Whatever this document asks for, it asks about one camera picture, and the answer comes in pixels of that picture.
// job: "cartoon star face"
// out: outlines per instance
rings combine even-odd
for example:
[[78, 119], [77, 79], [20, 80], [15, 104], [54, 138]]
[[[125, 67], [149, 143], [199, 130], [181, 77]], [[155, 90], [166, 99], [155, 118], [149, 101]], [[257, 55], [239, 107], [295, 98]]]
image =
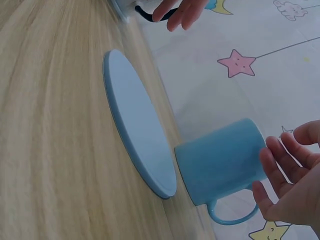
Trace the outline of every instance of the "cartoon star face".
[[290, 21], [295, 21], [296, 17], [301, 18], [308, 13], [308, 11], [303, 9], [300, 5], [293, 4], [289, 1], [281, 3], [278, 0], [275, 0], [273, 1], [273, 4], [277, 7], [278, 11]]
[[254, 76], [255, 73], [251, 68], [251, 64], [255, 60], [255, 57], [242, 56], [237, 50], [233, 49], [230, 57], [219, 59], [218, 63], [228, 68], [228, 77], [232, 78], [240, 73]]
[[277, 226], [274, 221], [267, 221], [264, 228], [249, 233], [252, 240], [281, 240], [290, 225]]

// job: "finger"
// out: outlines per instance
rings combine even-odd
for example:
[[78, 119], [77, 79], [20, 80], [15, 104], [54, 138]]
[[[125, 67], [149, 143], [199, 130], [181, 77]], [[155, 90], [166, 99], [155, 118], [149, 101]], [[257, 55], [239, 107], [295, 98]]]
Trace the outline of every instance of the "finger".
[[183, 0], [175, 13], [168, 19], [166, 27], [170, 32], [174, 31], [181, 24], [182, 18], [186, 14], [186, 11], [190, 5], [190, 0]]
[[270, 200], [265, 187], [259, 181], [252, 184], [253, 198], [258, 205], [262, 216], [267, 221], [279, 221], [276, 205]]
[[171, 10], [178, 0], [163, 0], [160, 5], [153, 11], [152, 20], [159, 22], [164, 15]]
[[263, 170], [269, 179], [275, 194], [280, 199], [291, 189], [292, 185], [287, 182], [284, 175], [279, 170], [274, 156], [268, 148], [263, 148], [261, 150], [260, 160]]
[[299, 162], [301, 165], [306, 168], [303, 172], [307, 173], [316, 163], [320, 161], [320, 154], [313, 153], [306, 147], [298, 143], [294, 137], [284, 132], [281, 134], [281, 140], [288, 150], [288, 152]]
[[185, 14], [183, 15], [181, 21], [181, 26], [184, 30], [189, 29], [191, 25], [198, 20], [207, 3], [207, 0], [193, 1], [191, 6], [186, 10]]
[[300, 167], [297, 162], [288, 154], [284, 146], [276, 137], [267, 137], [265, 143], [290, 182], [296, 184], [308, 173], [306, 168]]
[[294, 138], [301, 145], [312, 145], [320, 139], [320, 120], [307, 122], [293, 131]]

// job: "wood grain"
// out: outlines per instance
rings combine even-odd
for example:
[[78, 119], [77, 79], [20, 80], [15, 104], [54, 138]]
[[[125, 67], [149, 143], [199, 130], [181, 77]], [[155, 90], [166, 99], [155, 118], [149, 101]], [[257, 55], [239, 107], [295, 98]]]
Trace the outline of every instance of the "wood grain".
[[113, 122], [102, 59], [119, 49], [180, 143], [146, 46], [137, 21], [121, 23], [104, 0], [0, 1], [1, 240], [215, 239], [177, 164], [176, 196], [161, 200]]

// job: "ceramic mug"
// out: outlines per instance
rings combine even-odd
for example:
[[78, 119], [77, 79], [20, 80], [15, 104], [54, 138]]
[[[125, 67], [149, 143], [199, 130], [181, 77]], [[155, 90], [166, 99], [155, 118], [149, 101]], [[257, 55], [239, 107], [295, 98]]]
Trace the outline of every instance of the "ceramic mug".
[[221, 225], [235, 225], [253, 217], [222, 220], [216, 216], [217, 200], [238, 191], [252, 190], [252, 183], [266, 178], [259, 153], [266, 146], [256, 124], [249, 118], [175, 148], [175, 156], [188, 194], [199, 206], [206, 204], [211, 218]]

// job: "mug handle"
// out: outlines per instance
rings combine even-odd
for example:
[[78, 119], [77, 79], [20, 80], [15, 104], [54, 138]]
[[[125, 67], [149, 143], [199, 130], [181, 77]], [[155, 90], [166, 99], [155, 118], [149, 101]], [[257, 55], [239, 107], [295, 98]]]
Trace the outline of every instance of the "mug handle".
[[[163, 18], [160, 20], [161, 21], [165, 21], [165, 20], [168, 20], [176, 11], [177, 11], [178, 8], [174, 8], [174, 9], [171, 9], [170, 11], [168, 11], [164, 16]], [[155, 21], [153, 21], [152, 19], [152, 14], [149, 14], [147, 12], [145, 12], [141, 6], [139, 5], [136, 5], [134, 7], [134, 10], [139, 13], [145, 20], [151, 22], [151, 23], [154, 23]]]
[[[252, 187], [246, 187], [245, 189], [252, 191]], [[257, 211], [259, 210], [259, 207], [257, 204], [255, 204], [254, 209], [247, 215], [244, 216], [242, 218], [236, 219], [236, 220], [222, 220], [219, 217], [216, 216], [215, 213], [215, 206], [217, 204], [216, 200], [211, 201], [210, 203], [207, 204], [207, 209], [208, 209], [208, 213], [210, 215], [210, 217], [212, 218], [213, 221], [215, 221], [218, 224], [221, 225], [226, 225], [226, 226], [231, 226], [231, 225], [236, 225], [236, 224], [240, 224], [243, 223], [247, 220], [249, 220], [250, 218], [252, 218]]]

